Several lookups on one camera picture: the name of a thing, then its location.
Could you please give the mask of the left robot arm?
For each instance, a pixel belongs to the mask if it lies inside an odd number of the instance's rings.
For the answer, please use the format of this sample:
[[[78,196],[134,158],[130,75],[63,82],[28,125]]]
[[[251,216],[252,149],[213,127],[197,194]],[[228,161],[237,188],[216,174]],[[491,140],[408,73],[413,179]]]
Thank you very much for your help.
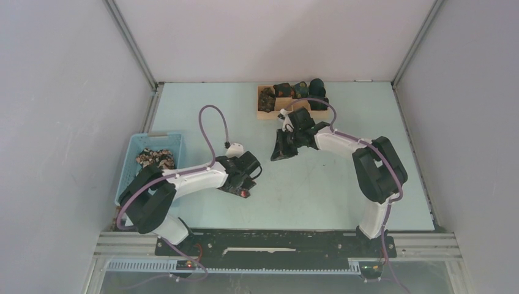
[[[262,170],[259,160],[238,143],[228,145],[225,155],[191,168],[162,170],[148,165],[120,193],[116,225],[120,230],[153,233],[177,254],[186,255],[193,249],[192,233],[181,218],[170,216],[173,202],[205,189],[248,198]]]

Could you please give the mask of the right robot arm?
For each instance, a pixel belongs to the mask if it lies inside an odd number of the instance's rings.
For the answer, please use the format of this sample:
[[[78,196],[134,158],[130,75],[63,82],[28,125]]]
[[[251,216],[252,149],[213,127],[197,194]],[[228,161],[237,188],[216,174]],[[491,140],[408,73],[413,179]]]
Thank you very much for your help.
[[[390,206],[402,199],[408,180],[392,142],[383,136],[368,140],[345,134],[328,122],[315,122],[304,107],[282,110],[278,118],[283,124],[276,132],[272,161],[294,157],[301,147],[352,158],[359,188],[367,199],[359,224],[363,235],[357,237],[356,248],[364,256],[373,255],[381,247],[378,236],[386,227]]]

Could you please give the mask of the dark floral rose tie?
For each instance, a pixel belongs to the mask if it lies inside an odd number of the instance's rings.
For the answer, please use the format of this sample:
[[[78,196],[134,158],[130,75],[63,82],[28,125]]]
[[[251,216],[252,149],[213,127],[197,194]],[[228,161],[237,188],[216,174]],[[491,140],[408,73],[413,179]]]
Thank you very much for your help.
[[[225,183],[218,190],[236,195],[240,198],[249,198],[250,190],[256,186],[256,182],[252,179],[245,179],[241,183]]]

